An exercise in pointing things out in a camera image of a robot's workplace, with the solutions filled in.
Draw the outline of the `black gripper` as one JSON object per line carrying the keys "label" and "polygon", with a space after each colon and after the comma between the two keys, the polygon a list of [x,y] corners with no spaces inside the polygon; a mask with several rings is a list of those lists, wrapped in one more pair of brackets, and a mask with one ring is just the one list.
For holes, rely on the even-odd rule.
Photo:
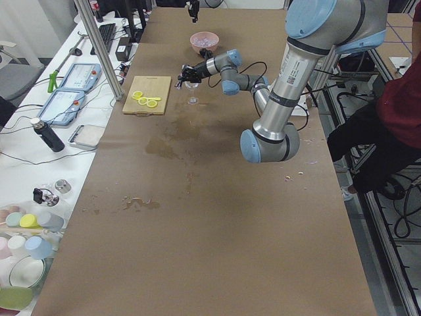
{"label": "black gripper", "polygon": [[210,71],[207,68],[207,61],[212,58],[212,52],[206,49],[200,50],[200,56],[205,60],[195,66],[183,65],[182,72],[178,76],[179,84],[183,82],[202,82],[202,79],[208,78],[211,76]]}
{"label": "black gripper", "polygon": [[187,7],[187,11],[189,13],[189,16],[193,16],[192,22],[196,23],[197,22],[197,16],[199,14],[199,9],[200,9],[200,0],[186,1],[186,7]]}

